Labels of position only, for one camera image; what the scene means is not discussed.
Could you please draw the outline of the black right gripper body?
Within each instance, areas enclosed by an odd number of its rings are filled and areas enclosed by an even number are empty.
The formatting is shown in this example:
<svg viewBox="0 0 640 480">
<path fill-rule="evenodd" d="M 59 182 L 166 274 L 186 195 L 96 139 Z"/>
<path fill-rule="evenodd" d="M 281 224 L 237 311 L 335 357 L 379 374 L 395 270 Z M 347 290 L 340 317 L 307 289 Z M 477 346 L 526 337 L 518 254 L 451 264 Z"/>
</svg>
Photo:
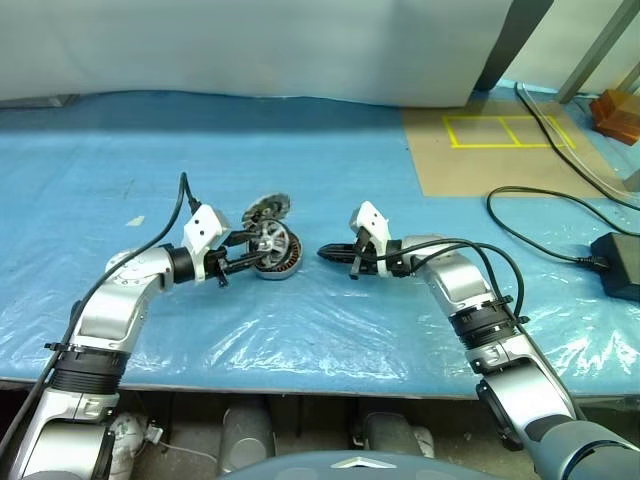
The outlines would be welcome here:
<svg viewBox="0 0 640 480">
<path fill-rule="evenodd" d="M 376 230 L 370 230 L 365 226 L 351 227 L 356 234 L 353 245 L 354 259 L 349 276 L 358 280 L 361 275 L 378 275 L 377 256 L 381 251 L 381 235 Z"/>
</svg>

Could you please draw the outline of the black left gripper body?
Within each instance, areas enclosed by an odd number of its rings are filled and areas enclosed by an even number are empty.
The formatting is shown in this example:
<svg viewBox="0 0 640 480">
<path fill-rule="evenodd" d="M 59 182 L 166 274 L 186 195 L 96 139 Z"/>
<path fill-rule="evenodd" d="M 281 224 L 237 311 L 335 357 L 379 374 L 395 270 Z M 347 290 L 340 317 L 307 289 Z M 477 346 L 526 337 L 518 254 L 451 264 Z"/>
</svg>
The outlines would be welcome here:
<svg viewBox="0 0 640 480">
<path fill-rule="evenodd" d="M 204 271 L 205 279 L 216 280 L 220 288 L 226 288 L 229 285 L 228 276 L 233 274 L 233 268 L 225 246 L 206 252 Z"/>
</svg>

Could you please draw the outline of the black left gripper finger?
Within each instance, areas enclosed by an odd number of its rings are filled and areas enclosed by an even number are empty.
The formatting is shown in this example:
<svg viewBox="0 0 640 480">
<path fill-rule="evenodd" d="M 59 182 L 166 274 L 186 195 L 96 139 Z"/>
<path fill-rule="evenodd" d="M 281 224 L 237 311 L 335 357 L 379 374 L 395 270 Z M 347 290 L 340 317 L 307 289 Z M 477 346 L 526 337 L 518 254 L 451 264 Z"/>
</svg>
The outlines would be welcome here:
<svg viewBox="0 0 640 480">
<path fill-rule="evenodd" d="M 253 268 L 264 258 L 263 252 L 249 252 L 243 254 L 239 258 L 230 259 L 226 263 L 227 271 L 242 271 Z"/>
<path fill-rule="evenodd" d="M 224 240 L 226 247 L 234 247 L 256 241 L 260 237 L 260 231 L 256 229 L 234 230 Z"/>
</svg>

